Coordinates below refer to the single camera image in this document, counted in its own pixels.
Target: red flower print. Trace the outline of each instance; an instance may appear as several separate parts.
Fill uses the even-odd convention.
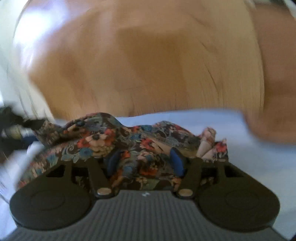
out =
[[[82,138],[77,142],[77,147],[78,148],[90,147],[90,144],[87,140],[85,140],[85,138]]]
[[[129,158],[129,157],[131,157],[131,154],[129,153],[128,150],[125,150],[125,151],[121,154],[121,159]]]
[[[218,142],[215,145],[215,148],[216,148],[217,152],[226,152],[227,151],[227,145],[223,142]]]
[[[114,134],[114,131],[110,128],[107,128],[104,132],[104,134],[106,134],[107,136],[111,136],[112,134]]]
[[[147,150],[154,150],[154,147],[151,146],[152,143],[153,141],[151,139],[145,138],[145,139],[142,139],[140,147],[145,148]]]
[[[85,130],[85,131],[81,134],[81,136],[82,136],[82,137],[88,137],[90,134],[91,134],[90,131]]]
[[[18,183],[18,189],[23,188],[24,186],[26,186],[26,184],[27,184],[27,182],[20,181],[20,182]]]
[[[140,175],[143,175],[143,176],[156,176],[158,170],[156,169],[152,169],[152,168],[148,168],[147,170],[143,170],[143,169],[140,169]]]
[[[133,133],[138,132],[138,130],[139,130],[139,126],[134,126],[134,127],[133,127]]]
[[[174,124],[174,127],[176,128],[177,131],[183,130],[183,128],[181,126],[179,126],[179,125]]]
[[[118,177],[120,177],[122,175],[122,172],[123,172],[122,168],[117,170],[117,172],[111,176],[110,183],[112,184],[114,181],[116,181],[118,179]]]
[[[105,139],[105,146],[111,146],[112,143],[115,141],[115,132],[112,129],[107,128],[104,134],[107,135]]]

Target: white logo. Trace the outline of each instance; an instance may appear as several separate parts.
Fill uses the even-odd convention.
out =
[[[142,193],[142,196],[143,196],[143,197],[147,197],[147,196],[149,196],[149,195],[150,195],[149,192]]]

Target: floral fabric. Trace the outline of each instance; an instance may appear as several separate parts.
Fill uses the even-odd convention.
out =
[[[114,188],[132,190],[177,190],[182,179],[174,174],[169,152],[176,147],[193,158],[202,153],[204,162],[228,161],[226,140],[215,142],[215,131],[206,128],[199,136],[162,121],[155,125],[126,127],[106,113],[89,114],[61,127],[45,121],[34,131],[46,146],[31,162],[21,178],[24,186],[59,161],[84,162],[98,160],[115,147],[121,150],[117,171],[109,177]],[[87,178],[76,182],[88,188]]]

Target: light blue surface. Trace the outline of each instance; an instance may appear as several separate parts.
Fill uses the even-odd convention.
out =
[[[248,131],[240,113],[191,110],[118,118],[127,126],[174,122],[194,134],[210,126],[216,139],[227,138],[229,161],[271,189],[281,209],[274,228],[287,239],[296,233],[296,146],[262,142]]]

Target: metal rivet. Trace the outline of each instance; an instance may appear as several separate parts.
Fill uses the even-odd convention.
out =
[[[110,188],[99,188],[97,190],[97,193],[102,196],[109,195],[111,192],[112,190]]]
[[[191,189],[181,189],[178,193],[182,197],[190,197],[193,195],[193,191]]]

